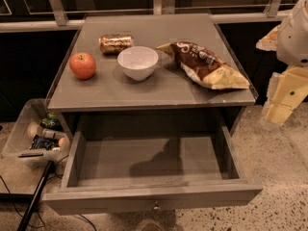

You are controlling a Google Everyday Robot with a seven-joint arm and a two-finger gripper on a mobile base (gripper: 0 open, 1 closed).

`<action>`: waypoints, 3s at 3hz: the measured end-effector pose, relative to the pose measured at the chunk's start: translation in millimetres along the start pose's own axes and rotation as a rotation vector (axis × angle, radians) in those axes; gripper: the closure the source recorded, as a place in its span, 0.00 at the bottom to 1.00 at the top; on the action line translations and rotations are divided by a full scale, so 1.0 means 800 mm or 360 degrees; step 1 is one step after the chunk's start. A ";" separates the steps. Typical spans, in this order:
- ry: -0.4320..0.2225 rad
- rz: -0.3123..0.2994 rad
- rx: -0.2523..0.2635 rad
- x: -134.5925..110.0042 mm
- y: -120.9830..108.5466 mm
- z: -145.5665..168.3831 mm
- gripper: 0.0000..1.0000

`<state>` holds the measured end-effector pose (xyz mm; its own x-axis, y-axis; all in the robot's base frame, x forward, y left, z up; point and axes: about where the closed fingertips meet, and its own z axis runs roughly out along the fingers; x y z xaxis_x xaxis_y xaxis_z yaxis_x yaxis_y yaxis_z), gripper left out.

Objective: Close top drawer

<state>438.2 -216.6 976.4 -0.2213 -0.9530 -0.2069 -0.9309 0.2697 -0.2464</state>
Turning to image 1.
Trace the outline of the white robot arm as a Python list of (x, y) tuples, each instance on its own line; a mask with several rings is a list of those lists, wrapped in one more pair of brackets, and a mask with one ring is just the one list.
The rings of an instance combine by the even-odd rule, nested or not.
[(275, 51), (288, 67), (269, 79), (262, 117), (282, 125), (308, 96), (308, 0), (298, 0), (282, 22), (259, 39), (256, 48)]

